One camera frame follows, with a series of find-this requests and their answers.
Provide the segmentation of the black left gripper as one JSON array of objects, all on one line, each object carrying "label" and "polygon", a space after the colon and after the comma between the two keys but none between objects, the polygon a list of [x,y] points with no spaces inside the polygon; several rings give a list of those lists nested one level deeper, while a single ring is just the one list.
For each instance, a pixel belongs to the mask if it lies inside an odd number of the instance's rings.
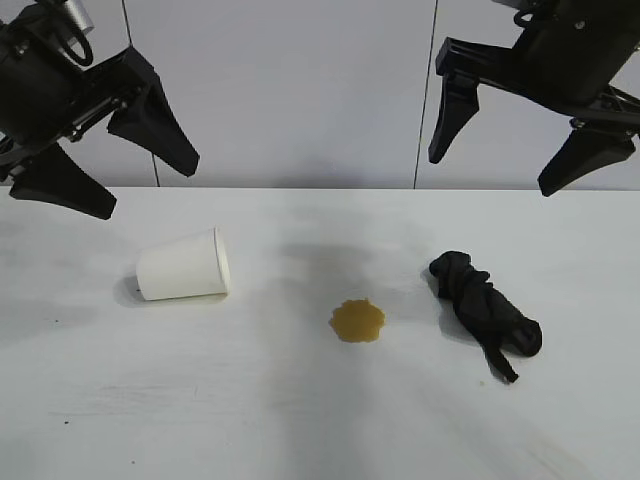
[{"label": "black left gripper", "polygon": [[102,119],[110,134],[185,177],[200,155],[178,124],[157,73],[127,45],[96,62],[79,1],[36,1],[1,26],[1,172],[9,195],[108,220],[116,198],[61,148]]}]

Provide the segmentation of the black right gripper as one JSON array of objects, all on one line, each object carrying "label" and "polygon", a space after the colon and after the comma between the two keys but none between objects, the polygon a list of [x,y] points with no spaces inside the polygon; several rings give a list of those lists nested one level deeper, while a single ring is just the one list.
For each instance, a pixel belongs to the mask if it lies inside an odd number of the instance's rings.
[{"label": "black right gripper", "polygon": [[543,196],[626,161],[636,151],[639,101],[611,81],[639,45],[638,2],[527,1],[514,22],[522,33],[510,48],[445,39],[436,57],[442,90],[429,162],[438,164],[479,112],[481,84],[610,130],[574,130],[538,176]]}]

